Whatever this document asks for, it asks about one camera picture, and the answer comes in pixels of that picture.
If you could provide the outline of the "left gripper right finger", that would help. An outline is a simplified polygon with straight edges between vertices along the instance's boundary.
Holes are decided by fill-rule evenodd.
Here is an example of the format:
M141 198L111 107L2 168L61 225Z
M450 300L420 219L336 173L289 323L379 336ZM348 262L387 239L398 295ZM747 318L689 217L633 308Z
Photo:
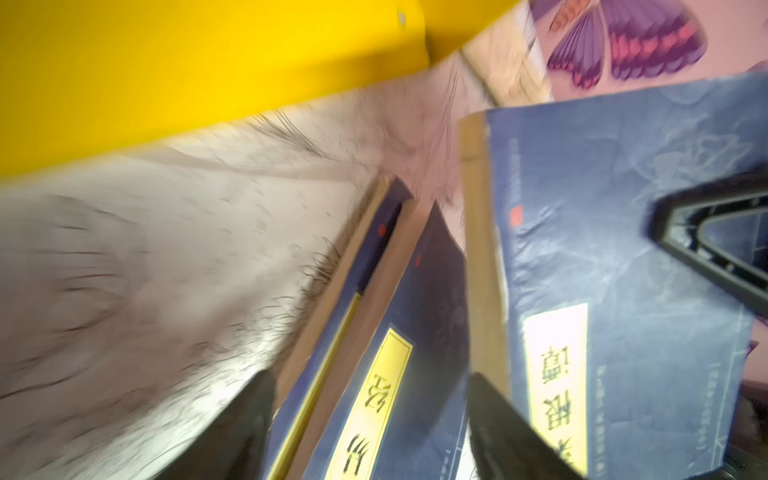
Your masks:
M479 478L581 478L479 373L469 377L467 404L471 450Z

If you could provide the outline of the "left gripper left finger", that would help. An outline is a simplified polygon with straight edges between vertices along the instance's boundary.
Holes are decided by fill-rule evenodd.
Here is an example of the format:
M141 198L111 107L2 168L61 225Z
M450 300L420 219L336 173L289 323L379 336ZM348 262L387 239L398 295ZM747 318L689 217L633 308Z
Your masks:
M263 467L275 394L273 371L258 372L156 478L257 479Z

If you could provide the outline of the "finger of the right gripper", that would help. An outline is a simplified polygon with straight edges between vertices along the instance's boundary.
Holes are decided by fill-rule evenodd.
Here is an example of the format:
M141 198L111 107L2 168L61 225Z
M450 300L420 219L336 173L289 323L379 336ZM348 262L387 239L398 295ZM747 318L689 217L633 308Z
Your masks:
M650 239L758 315L767 313L767 172L752 170L658 200Z

